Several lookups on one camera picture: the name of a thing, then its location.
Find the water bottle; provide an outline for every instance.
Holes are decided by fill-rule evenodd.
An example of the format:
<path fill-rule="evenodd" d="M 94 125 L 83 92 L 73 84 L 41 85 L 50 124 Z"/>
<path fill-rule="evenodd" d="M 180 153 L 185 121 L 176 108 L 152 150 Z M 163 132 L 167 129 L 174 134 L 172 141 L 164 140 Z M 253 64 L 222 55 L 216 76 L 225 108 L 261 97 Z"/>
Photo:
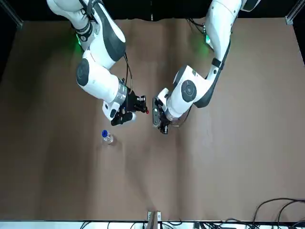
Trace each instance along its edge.
<path fill-rule="evenodd" d="M 110 134 L 110 132 L 108 130 L 102 131 L 102 137 L 103 137 L 103 140 L 109 145 L 111 143 L 113 143 L 113 141 L 114 141 L 113 135 Z"/>

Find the metal frame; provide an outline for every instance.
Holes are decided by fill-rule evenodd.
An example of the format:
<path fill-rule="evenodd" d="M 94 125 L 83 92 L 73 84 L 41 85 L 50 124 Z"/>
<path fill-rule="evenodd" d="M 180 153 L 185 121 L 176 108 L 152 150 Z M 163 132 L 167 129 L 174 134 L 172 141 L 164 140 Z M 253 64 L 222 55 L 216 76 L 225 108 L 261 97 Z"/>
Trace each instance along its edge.
<path fill-rule="evenodd" d="M 293 20 L 296 17 L 296 15 L 301 11 L 301 9 L 305 6 L 305 0 L 299 0 L 292 10 L 285 16 L 285 20 L 287 25 L 293 25 Z"/>
<path fill-rule="evenodd" d="M 147 229 L 158 229 L 158 213 L 156 211 L 153 211 L 150 215 Z"/>
<path fill-rule="evenodd" d="M 0 0 L 0 6 L 8 14 L 8 16 L 15 22 L 17 29 L 22 29 L 23 20 L 17 15 L 16 11 L 6 0 Z"/>

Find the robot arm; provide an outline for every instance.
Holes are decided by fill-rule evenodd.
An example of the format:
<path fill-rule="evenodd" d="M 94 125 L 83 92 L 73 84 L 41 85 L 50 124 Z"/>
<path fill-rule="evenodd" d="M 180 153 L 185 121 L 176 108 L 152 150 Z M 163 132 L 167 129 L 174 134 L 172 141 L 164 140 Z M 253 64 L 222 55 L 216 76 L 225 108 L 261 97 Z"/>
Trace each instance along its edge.
<path fill-rule="evenodd" d="M 85 50 L 76 80 L 87 93 L 103 99 L 103 112 L 112 125 L 135 120 L 147 112 L 146 96 L 138 97 L 110 68 L 125 55 L 125 37 L 101 0 L 47 0 L 50 9 L 73 24 Z"/>
<path fill-rule="evenodd" d="M 205 27 L 215 58 L 206 78 L 201 77 L 190 66 L 184 66 L 175 76 L 173 92 L 169 93 L 169 90 L 164 88 L 153 99 L 153 124 L 163 134 L 167 134 L 168 126 L 177 121 L 193 104 L 198 108 L 209 104 L 230 49 L 231 28 L 238 12 L 245 6 L 251 11 L 259 1 L 212 1 L 206 15 Z"/>

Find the cable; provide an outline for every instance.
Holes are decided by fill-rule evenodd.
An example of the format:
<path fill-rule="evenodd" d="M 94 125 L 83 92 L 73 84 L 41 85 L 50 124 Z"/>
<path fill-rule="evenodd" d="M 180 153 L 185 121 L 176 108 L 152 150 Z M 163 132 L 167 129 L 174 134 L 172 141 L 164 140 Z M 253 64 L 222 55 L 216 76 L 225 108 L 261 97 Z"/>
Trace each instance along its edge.
<path fill-rule="evenodd" d="M 132 92 L 132 71 L 131 71 L 130 66 L 128 64 L 127 53 L 125 53 L 124 59 L 126 61 L 126 65 L 127 65 L 128 70 L 129 70 L 129 73 L 130 73 L 130 92 L 129 92 L 129 94 L 130 94 Z"/>
<path fill-rule="evenodd" d="M 285 204 L 285 205 L 282 207 L 282 209 L 279 211 L 279 213 L 278 213 L 278 217 L 277 217 L 277 228 L 280 227 L 280 218 L 281 218 L 281 214 L 282 214 L 282 212 L 284 211 L 284 209 L 285 209 L 286 207 L 288 207 L 289 205 L 294 204 L 294 203 L 303 203 L 303 204 L 305 204 L 305 200 L 294 200 L 294 201 L 291 201 L 291 202 Z"/>
<path fill-rule="evenodd" d="M 207 228 L 205 227 L 204 223 L 199 222 L 199 225 L 200 225 L 200 227 L 201 227 L 202 229 L 207 229 Z"/>
<path fill-rule="evenodd" d="M 80 229 L 84 229 L 89 223 L 91 223 L 91 221 L 85 221 L 83 222 L 83 224 L 81 225 Z"/>
<path fill-rule="evenodd" d="M 187 118 L 188 118 L 188 116 L 189 116 L 189 114 L 190 114 L 190 111 L 191 111 L 192 106 L 193 106 L 193 105 L 191 105 L 191 107 L 190 107 L 190 109 L 189 109 L 189 111 L 188 111 L 188 113 L 187 113 L 185 119 L 184 119 L 180 124 L 178 124 L 178 125 L 172 125 L 173 127 L 179 128 L 179 127 L 181 127 L 181 126 L 185 123 L 185 121 L 187 120 Z"/>
<path fill-rule="evenodd" d="M 130 227 L 130 229 L 132 229 L 132 227 L 133 227 L 135 224 L 136 224 L 136 222 L 134 222 L 134 223 L 132 224 L 132 226 Z"/>
<path fill-rule="evenodd" d="M 202 24 L 196 23 L 196 22 L 194 21 L 193 18 L 188 18 L 188 20 L 189 20 L 192 24 L 194 24 L 194 25 L 196 25 L 196 26 L 203 27 Z"/>
<path fill-rule="evenodd" d="M 234 218 L 228 218 L 225 221 L 220 221 L 220 222 L 206 222 L 206 224 L 209 226 L 209 228 L 212 229 L 223 229 L 221 226 L 225 223 L 227 223 L 228 221 L 236 221 L 240 224 L 245 225 L 245 227 L 250 227 L 250 228 L 255 228 L 255 229 L 259 229 L 259 227 L 257 225 L 252 225 L 251 223 L 246 223 L 246 222 L 242 222 L 238 219 L 234 219 Z"/>
<path fill-rule="evenodd" d="M 171 223 L 171 222 L 167 222 L 167 223 L 169 223 L 172 226 L 180 226 L 182 224 L 182 221 L 181 221 L 181 219 L 179 219 L 179 220 L 180 220 L 180 223 L 177 223 L 177 224 Z"/>
<path fill-rule="evenodd" d="M 292 225 L 292 227 L 294 228 L 294 227 L 296 227 L 296 225 L 298 225 L 298 224 L 300 224 L 300 223 L 304 223 L 304 222 L 305 222 L 305 220 L 301 220 L 301 221 L 295 223 L 294 225 Z"/>
<path fill-rule="evenodd" d="M 269 202 L 272 202 L 272 201 L 277 201 L 277 200 L 290 200 L 290 201 L 296 201 L 296 200 L 298 200 L 298 199 L 292 199 L 292 198 L 274 198 L 274 199 L 270 199 L 270 200 L 267 200 L 267 201 L 261 203 L 261 204 L 257 207 L 257 209 L 256 209 L 256 211 L 255 211 L 255 214 L 254 214 L 253 220 L 252 220 L 252 225 L 254 225 L 254 223 L 255 223 L 256 216 L 257 216 L 257 212 L 258 212 L 259 208 L 260 208 L 262 205 L 266 204 L 266 203 L 269 203 Z"/>
<path fill-rule="evenodd" d="M 192 21 L 190 21 L 189 19 L 186 19 L 186 21 L 189 23 L 190 27 L 192 28 L 191 26 Z M 203 31 L 197 25 L 195 25 L 194 23 L 192 24 L 196 27 L 196 29 L 200 32 L 200 34 L 203 34 Z"/>
<path fill-rule="evenodd" d="M 162 225 L 165 225 L 165 226 L 167 226 L 168 228 L 173 229 L 173 227 L 171 227 L 170 225 L 161 222 L 161 227 L 162 227 Z"/>
<path fill-rule="evenodd" d="M 125 86 L 126 86 L 127 85 L 127 80 L 128 80 L 128 64 L 127 64 L 128 58 L 127 58 L 127 53 L 125 53 L 124 57 L 126 57 L 126 59 L 125 59 L 125 61 L 126 61 L 126 81 L 125 81 Z"/>

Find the green indicator light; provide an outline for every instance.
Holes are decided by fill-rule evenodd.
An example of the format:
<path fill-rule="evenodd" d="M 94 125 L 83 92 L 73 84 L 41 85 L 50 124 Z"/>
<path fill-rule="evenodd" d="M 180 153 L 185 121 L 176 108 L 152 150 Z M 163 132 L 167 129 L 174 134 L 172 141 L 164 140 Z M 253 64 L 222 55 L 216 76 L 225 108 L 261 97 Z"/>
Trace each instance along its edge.
<path fill-rule="evenodd" d="M 211 43 L 211 40 L 208 35 L 205 36 L 205 43 L 207 44 Z"/>
<path fill-rule="evenodd" d="M 77 40 L 78 40 L 78 44 L 81 46 L 81 41 L 80 41 L 80 39 L 78 38 L 77 35 L 76 35 L 76 37 L 77 37 Z"/>

